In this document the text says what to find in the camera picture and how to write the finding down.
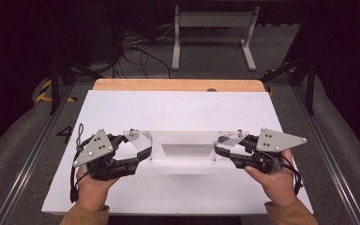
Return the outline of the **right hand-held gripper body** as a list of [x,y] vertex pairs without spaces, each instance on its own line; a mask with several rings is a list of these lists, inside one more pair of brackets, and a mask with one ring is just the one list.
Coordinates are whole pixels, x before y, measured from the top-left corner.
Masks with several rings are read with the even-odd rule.
[[238,169],[250,166],[261,173],[276,173],[282,167],[281,152],[307,141],[304,137],[262,128],[259,136],[248,134],[240,141],[248,156],[233,154],[232,162]]

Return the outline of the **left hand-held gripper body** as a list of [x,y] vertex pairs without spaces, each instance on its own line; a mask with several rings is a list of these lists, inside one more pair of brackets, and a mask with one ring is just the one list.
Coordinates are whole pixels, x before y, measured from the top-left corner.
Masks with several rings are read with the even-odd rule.
[[116,165],[114,159],[117,148],[113,148],[108,135],[103,128],[89,139],[77,146],[77,153],[73,160],[73,168],[80,167],[84,173],[93,179],[108,181],[123,176],[132,175],[135,170],[127,170]]

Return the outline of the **person's left hand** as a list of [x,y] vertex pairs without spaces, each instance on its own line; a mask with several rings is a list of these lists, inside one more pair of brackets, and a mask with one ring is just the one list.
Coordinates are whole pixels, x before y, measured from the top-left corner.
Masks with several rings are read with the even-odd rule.
[[102,211],[105,208],[109,190],[117,182],[117,179],[96,180],[90,175],[83,176],[82,169],[77,171],[76,177],[79,179],[77,203],[88,210]]

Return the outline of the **person's right hand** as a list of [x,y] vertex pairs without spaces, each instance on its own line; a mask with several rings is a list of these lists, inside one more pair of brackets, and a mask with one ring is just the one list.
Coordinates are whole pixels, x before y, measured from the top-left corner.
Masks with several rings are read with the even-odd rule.
[[296,201],[291,170],[281,169],[273,174],[265,174],[246,166],[245,171],[262,186],[264,193],[275,206],[286,206]]

